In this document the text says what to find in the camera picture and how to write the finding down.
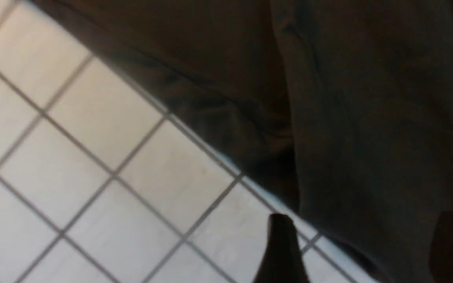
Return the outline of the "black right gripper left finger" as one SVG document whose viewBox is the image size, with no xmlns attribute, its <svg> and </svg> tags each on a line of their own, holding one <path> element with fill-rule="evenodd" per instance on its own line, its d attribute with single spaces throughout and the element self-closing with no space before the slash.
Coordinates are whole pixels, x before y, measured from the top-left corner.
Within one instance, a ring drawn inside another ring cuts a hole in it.
<svg viewBox="0 0 453 283">
<path fill-rule="evenodd" d="M 267 245 L 254 283 L 309 283 L 293 220 L 272 213 L 268 221 Z"/>
</svg>

